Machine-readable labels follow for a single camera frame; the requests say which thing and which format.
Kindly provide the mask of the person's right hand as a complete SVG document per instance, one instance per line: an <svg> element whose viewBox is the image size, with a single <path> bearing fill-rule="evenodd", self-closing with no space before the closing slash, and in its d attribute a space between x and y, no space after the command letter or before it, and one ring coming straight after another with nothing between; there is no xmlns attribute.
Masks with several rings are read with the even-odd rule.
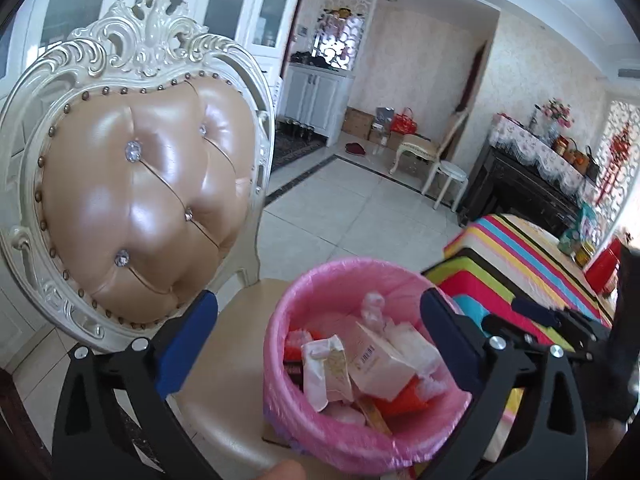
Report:
<svg viewBox="0 0 640 480"><path fill-rule="evenodd" d="M592 479L623 440L627 426L616 419L588 422L588 479Z"/></svg>

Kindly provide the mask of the person's left hand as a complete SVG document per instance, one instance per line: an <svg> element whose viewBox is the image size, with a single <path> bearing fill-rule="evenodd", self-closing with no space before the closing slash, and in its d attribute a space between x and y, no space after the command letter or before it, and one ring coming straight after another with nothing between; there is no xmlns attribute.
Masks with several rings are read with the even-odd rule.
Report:
<svg viewBox="0 0 640 480"><path fill-rule="evenodd" d="M256 480L305 480L306 471L296 460L284 460L261 474Z"/></svg>

